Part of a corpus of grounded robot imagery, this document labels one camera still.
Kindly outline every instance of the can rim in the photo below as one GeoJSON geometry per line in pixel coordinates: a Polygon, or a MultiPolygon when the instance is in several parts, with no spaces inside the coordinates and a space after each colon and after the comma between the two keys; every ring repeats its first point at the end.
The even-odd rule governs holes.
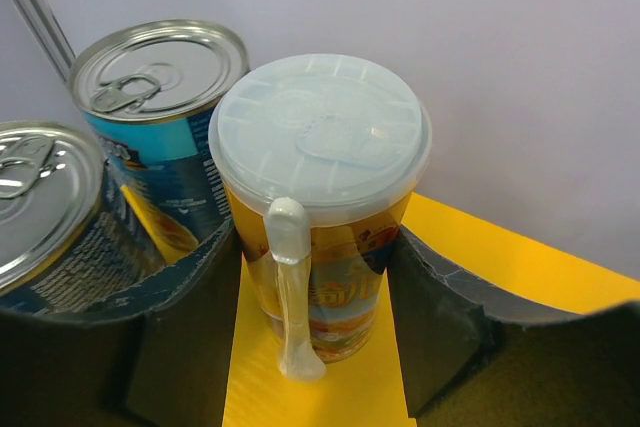
{"type": "Polygon", "coordinates": [[[237,48],[240,53],[240,58],[242,61],[242,65],[240,67],[241,74],[238,78],[242,77],[249,71],[249,57],[247,53],[246,46],[240,36],[238,36],[235,32],[225,27],[224,25],[218,24],[216,22],[211,22],[207,20],[195,20],[195,19],[183,19],[183,18],[175,18],[175,19],[165,19],[165,20],[156,20],[153,22],[146,22],[143,24],[134,25],[131,27],[126,27],[124,29],[120,29],[116,32],[113,32],[83,50],[80,55],[76,58],[73,63],[71,70],[69,72],[69,77],[67,79],[67,88],[71,92],[71,96],[73,97],[74,103],[76,106],[85,114],[92,115],[95,117],[99,117],[110,122],[116,123],[125,123],[125,124],[150,124],[150,123],[158,123],[158,122],[166,122],[175,118],[184,117],[186,113],[194,113],[195,111],[199,111],[202,109],[208,108],[211,104],[215,104],[215,101],[218,100],[222,95],[224,95],[223,91],[214,90],[209,95],[196,97],[192,105],[189,105],[187,108],[180,107],[179,112],[174,112],[173,109],[167,109],[163,112],[158,112],[156,116],[153,117],[115,117],[109,114],[103,114],[99,112],[95,112],[89,108],[81,99],[79,92],[79,84],[80,76],[86,69],[90,68],[94,62],[97,62],[102,58],[103,53],[110,51],[110,47],[117,45],[127,38],[132,38],[136,36],[143,35],[150,31],[162,29],[162,28],[175,28],[175,27],[192,27],[192,28],[200,28],[205,30],[210,30],[212,32],[218,32],[227,37],[237,48]]]}

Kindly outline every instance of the tin can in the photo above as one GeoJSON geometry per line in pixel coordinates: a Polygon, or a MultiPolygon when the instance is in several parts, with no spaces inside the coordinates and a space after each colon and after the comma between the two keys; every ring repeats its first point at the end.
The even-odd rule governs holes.
{"type": "Polygon", "coordinates": [[[245,47],[209,22],[116,32],[82,53],[70,88],[156,235],[192,251],[230,217],[207,132],[214,107],[249,70],[245,47]]]}
{"type": "Polygon", "coordinates": [[[0,124],[0,307],[81,311],[164,261],[88,135],[0,124]]]}

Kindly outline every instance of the pull tab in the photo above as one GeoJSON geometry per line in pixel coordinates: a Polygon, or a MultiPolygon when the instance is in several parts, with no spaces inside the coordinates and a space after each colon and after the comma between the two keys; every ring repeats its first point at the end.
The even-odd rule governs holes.
{"type": "Polygon", "coordinates": [[[146,100],[160,92],[160,82],[158,79],[147,74],[133,74],[126,77],[120,77],[109,82],[104,89],[100,90],[96,95],[91,97],[91,108],[102,114],[115,112],[124,107],[132,105],[142,105],[146,100]],[[135,81],[144,81],[151,84],[147,90],[140,94],[127,94],[123,92],[123,88],[135,81]]]}
{"type": "MultiPolygon", "coordinates": [[[[13,199],[27,192],[40,177],[40,172],[51,153],[51,149],[53,149],[51,137],[30,135],[23,137],[0,153],[0,172],[12,165],[29,168],[26,180],[5,180],[7,186],[15,186],[17,189],[13,192],[0,191],[0,199],[13,199]]],[[[4,187],[2,180],[0,179],[0,186],[4,187]]]]}
{"type": "Polygon", "coordinates": [[[309,216],[298,202],[282,197],[271,203],[264,225],[271,255],[278,265],[278,294],[284,324],[278,368],[290,379],[320,379],[326,366],[311,346],[309,331],[309,216]]]}

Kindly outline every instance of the yellow surface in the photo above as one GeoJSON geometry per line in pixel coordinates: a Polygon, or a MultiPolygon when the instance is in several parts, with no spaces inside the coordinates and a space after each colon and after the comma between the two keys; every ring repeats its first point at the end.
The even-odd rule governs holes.
{"type": "Polygon", "coordinates": [[[432,249],[492,284],[589,313],[640,299],[640,282],[414,194],[403,223],[432,249]]]}
{"type": "Polygon", "coordinates": [[[285,379],[243,266],[224,427],[415,427],[407,416],[386,276],[371,339],[314,383],[285,379]]]}

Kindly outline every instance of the metal can lid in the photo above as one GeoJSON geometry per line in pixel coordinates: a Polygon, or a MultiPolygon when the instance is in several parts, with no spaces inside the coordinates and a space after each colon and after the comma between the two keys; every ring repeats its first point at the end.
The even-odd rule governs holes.
{"type": "Polygon", "coordinates": [[[76,60],[69,86],[84,111],[117,122],[179,116],[249,71],[242,40],[211,22],[165,20],[115,32],[76,60]]]}
{"type": "Polygon", "coordinates": [[[0,124],[0,289],[47,263],[96,205],[98,145],[48,122],[0,124]]]}

